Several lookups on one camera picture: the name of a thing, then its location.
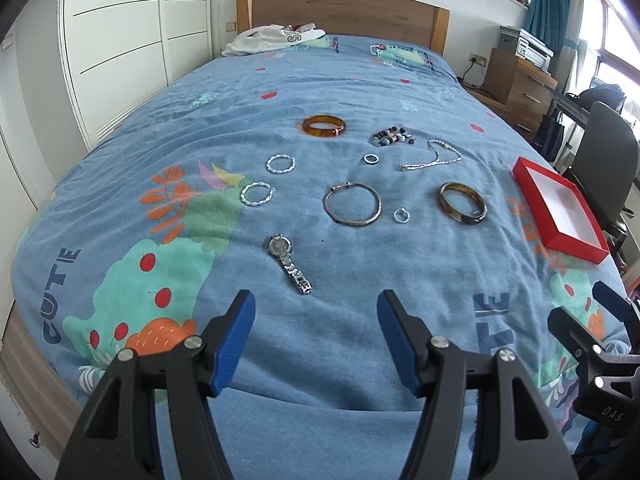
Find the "brown tortoise bangle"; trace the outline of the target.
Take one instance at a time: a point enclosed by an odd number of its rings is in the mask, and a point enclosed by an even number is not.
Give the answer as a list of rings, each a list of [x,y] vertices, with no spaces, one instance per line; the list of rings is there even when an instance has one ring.
[[[438,201],[449,218],[467,226],[483,222],[488,213],[483,196],[460,182],[444,183],[438,190]]]

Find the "thin silver bangle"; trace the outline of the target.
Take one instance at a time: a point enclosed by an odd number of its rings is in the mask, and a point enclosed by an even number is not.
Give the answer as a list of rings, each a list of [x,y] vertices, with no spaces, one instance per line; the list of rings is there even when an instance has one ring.
[[[378,221],[382,198],[375,188],[361,182],[333,185],[322,200],[326,214],[342,226],[363,228]]]

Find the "silver wristwatch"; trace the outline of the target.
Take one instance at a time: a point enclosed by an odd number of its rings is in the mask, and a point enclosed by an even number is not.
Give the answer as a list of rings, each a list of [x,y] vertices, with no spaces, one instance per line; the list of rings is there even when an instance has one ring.
[[[284,273],[298,292],[302,295],[309,295],[312,291],[312,286],[303,272],[293,262],[291,257],[292,248],[292,242],[282,234],[274,234],[268,243],[268,252],[279,261]]]

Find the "twisted silver hoop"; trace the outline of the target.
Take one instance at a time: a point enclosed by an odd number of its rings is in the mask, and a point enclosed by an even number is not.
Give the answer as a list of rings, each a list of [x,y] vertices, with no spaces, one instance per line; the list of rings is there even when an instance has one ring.
[[[267,159],[265,166],[270,174],[288,174],[296,168],[296,159],[288,154],[275,154]]]
[[[276,190],[267,182],[252,182],[240,192],[240,200],[247,207],[260,207],[273,199]]]

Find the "amber bangle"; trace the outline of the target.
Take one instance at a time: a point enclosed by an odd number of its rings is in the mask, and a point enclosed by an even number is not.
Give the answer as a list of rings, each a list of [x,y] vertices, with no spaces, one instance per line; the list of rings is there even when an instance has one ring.
[[[302,128],[308,136],[335,138],[346,131],[346,122],[332,115],[314,115],[303,120]]]

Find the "red jewelry box tray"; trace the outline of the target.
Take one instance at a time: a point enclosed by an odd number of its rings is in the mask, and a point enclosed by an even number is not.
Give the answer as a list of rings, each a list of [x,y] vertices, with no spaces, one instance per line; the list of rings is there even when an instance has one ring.
[[[573,182],[524,157],[515,162],[512,174],[545,248],[594,264],[608,256],[596,217]]]

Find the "navy tote bag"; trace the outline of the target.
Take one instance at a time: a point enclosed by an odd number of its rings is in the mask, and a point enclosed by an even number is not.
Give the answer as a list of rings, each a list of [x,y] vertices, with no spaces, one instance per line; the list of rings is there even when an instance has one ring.
[[[558,110],[544,115],[534,139],[534,148],[547,162],[555,161],[564,140],[565,128],[560,115]]]

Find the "dark backpack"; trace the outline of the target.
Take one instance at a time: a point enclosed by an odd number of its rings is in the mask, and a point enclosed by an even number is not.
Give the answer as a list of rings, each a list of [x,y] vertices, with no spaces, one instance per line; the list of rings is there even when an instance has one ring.
[[[626,101],[626,94],[618,84],[599,84],[583,91],[577,97],[577,104],[584,110],[590,110],[595,102],[601,102],[616,113],[620,113]]]

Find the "wooden drawer chest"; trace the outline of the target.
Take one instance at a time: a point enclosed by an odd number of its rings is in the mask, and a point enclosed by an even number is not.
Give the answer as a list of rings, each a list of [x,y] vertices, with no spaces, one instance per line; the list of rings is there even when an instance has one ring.
[[[493,48],[483,84],[466,91],[532,142],[550,110],[557,85],[532,62]]]

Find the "white printer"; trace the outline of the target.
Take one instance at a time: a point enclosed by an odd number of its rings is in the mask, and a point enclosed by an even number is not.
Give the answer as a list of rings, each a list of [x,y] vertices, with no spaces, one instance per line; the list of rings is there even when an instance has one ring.
[[[552,50],[527,30],[509,26],[500,27],[498,49],[524,58],[544,72],[549,71],[554,55]]]

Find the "blue patterned bed cover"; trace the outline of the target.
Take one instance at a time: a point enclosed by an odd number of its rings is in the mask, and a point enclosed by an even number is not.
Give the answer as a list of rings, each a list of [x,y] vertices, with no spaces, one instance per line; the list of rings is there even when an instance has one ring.
[[[344,119],[335,138],[303,132]],[[275,154],[296,159],[270,174]],[[25,233],[12,266],[17,309],[66,389],[84,403],[123,348],[173,346],[224,313],[241,289],[256,320],[232,382],[213,400],[238,479],[395,479],[422,403],[401,385],[376,318],[396,292],[459,348],[512,349],[566,446],[589,427],[575,413],[576,361],[549,333],[563,307],[605,344],[624,326],[591,295],[622,290],[611,259],[545,248],[512,169],[538,153],[472,98],[431,51],[338,36],[312,46],[217,58],[132,113],[72,168]],[[268,204],[240,192],[267,182]],[[322,200],[361,182],[377,222],[335,223]],[[488,213],[467,226],[439,206],[460,182]],[[268,252],[293,244],[302,295]]]

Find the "teal curtain right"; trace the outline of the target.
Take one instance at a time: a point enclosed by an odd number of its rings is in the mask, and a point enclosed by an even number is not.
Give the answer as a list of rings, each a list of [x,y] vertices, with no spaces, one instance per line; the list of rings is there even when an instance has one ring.
[[[562,50],[572,0],[530,0],[523,28],[554,54]]]

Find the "wooden headboard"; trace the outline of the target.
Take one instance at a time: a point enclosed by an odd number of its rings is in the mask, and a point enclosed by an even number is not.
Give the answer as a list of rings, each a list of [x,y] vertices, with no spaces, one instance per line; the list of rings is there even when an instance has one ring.
[[[235,0],[240,32],[314,23],[332,35],[408,42],[445,51],[450,11],[416,0]]]

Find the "white wardrobe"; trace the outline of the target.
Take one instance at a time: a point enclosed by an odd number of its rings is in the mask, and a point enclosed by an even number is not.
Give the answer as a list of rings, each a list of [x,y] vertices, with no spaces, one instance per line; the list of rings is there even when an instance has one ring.
[[[213,56],[209,0],[58,0],[63,75],[93,148]]]

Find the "white garment on bed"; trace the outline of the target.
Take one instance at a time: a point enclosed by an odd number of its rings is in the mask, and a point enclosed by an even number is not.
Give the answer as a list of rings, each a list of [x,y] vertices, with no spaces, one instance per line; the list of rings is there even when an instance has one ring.
[[[324,36],[326,36],[326,32],[317,28],[314,23],[303,24],[297,28],[291,25],[262,25],[240,32],[224,47],[221,55],[225,58],[231,58],[232,56],[279,51],[299,44],[306,44],[306,42]]]

